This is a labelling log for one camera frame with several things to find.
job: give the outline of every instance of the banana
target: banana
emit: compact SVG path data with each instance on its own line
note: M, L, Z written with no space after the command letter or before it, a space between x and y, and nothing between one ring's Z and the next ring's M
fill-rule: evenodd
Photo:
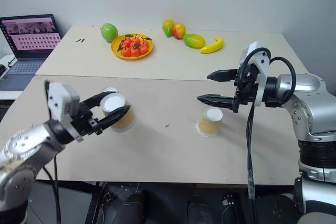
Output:
M224 46L224 39L223 38L216 37L215 41L216 42L213 43L213 44L210 44L210 45L207 45L205 47L202 47L200 49L200 52L203 53L203 54L208 54L210 52L214 52L214 51L220 50Z

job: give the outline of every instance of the green apple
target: green apple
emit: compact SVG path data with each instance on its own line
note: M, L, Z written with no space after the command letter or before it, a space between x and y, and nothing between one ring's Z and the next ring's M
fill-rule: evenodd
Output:
M101 36L111 43L118 36L118 30L114 25L105 23L101 26Z

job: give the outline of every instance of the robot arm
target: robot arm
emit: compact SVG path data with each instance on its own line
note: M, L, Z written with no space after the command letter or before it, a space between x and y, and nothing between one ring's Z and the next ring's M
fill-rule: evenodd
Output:
M251 44L248 52L259 46ZM233 98L206 94L197 99L235 113L240 104L252 102L259 106L260 97L266 107L285 108L291 116L300 147L299 171L302 177L295 182L296 204L302 213L324 211L335 214L336 186L331 183L336 183L336 97L327 92L321 78L298 74L295 91L284 102L291 90L292 76L268 77L267 60L266 54L259 53L255 59L251 57L247 67L219 70L208 76L215 81L234 80L237 89Z
M79 96L70 86L49 84L48 107L57 120L50 119L18 132L0 153L0 219L12 209L25 205L38 172L63 151L66 144L73 140L80 142L86 134L101 134L127 113L129 105L112 111L102 120L92 118L90 109L99 106L101 99L110 93L113 92L103 92L79 102Z

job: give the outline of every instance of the orange plate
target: orange plate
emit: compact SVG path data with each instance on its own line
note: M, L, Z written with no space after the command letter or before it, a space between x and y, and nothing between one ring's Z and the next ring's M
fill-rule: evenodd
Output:
M142 38L148 38L147 35L144 35L144 34L131 34L133 36L137 36L137 37L142 37ZM146 57L147 55L149 55L151 53L151 51L153 50L154 48L154 42L152 40L147 40L148 43L149 43L149 48L148 48L148 52L147 54L144 54L144 55L140 55L138 57L124 57L121 53L121 50L118 52L118 48L119 48L119 45L120 45L120 42L122 39L125 39L125 36L126 34L124 35L121 35L121 36L118 36L117 38L115 38L112 43L111 43L111 49L112 49L112 52L114 52L114 54L116 56L118 56L120 59L123 59L123 60L139 60L141 58L144 58Z

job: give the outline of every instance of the black wire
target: black wire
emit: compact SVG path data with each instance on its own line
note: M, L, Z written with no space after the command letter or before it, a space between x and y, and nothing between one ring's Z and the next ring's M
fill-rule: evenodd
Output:
M292 84L291 84L291 87L290 87L290 91L287 94L286 98L284 98L284 100L282 101L282 104L284 104L284 103L288 102L289 99L294 94L295 86L296 86L296 74L295 74L295 69L294 69L293 65L289 62L289 60L287 60L283 57L274 57L273 59L271 59L271 61L269 63L271 64L272 62L274 62L276 60L280 60L283 63L285 63L287 65L287 67L289 68L290 75L292 76Z
M47 99L47 108L48 108L48 113L49 113L49 119L51 119L51 110L48 106L48 101L49 101L49 95L48 95L48 90L49 90L49 84L50 82L49 81L44 81L44 92L46 94L46 99Z
M59 204L59 188L58 188L58 174L57 174L57 160L56 156L54 157L54 173L55 173L55 190L56 190L56 219L57 224L61 223L61 208Z
M48 106L48 100L49 100L49 94L48 94L48 90L49 90L49 81L45 81L44 82L44 90L45 90L45 94L46 94L46 99L47 99L47 107L48 107L48 113L49 113L49 119L51 119L51 110ZM56 160L56 156L54 157L54 174L55 174L55 183L53 184L53 188L54 188L54 195L55 195L55 204L56 204L56 220L57 220L57 224L61 224L61 209L60 209L60 204L59 204L59 191L58 191L58 174L57 174L57 160Z
M246 56L246 58L245 58L243 64L241 64L240 71L239 71L239 78L238 78L238 80L239 80L239 81L238 81L238 87L239 87L239 89L240 89L241 91L244 90L244 87L242 87L241 80L243 79L243 74L244 74L244 72L245 72L246 66L247 66L249 60L252 58L252 56L254 56L256 53L261 52L261 51L265 52L265 53L267 54L267 56L268 56L269 59L271 58L271 52L270 52L270 50L268 50L268 49L265 48L265 47L259 47L259 48L257 48L257 49L254 49L252 52L250 52L250 53Z
M47 174L47 176L49 177L50 181L51 181L51 187L53 188L53 192L54 192L54 198L55 198L55 203L56 203L56 221L57 224L61 224L61 212L60 212L60 207L59 207L59 196L58 196L58 188L56 187L56 182L54 182L50 172L47 170L46 167L43 167L43 170L45 171L45 173Z
M10 66L10 64L13 62L14 59L15 59L15 56L14 56L14 58L11 61L7 62L8 63L7 67L9 67L9 68L12 67L12 66Z
M253 216L254 224L258 223L257 207L255 201L255 189L254 189L254 178L253 178L253 166L251 158L251 137L252 137L252 126L254 119L254 102L252 103L250 113L248 115L246 123L246 142L247 142L247 189L248 198L250 202L251 214Z

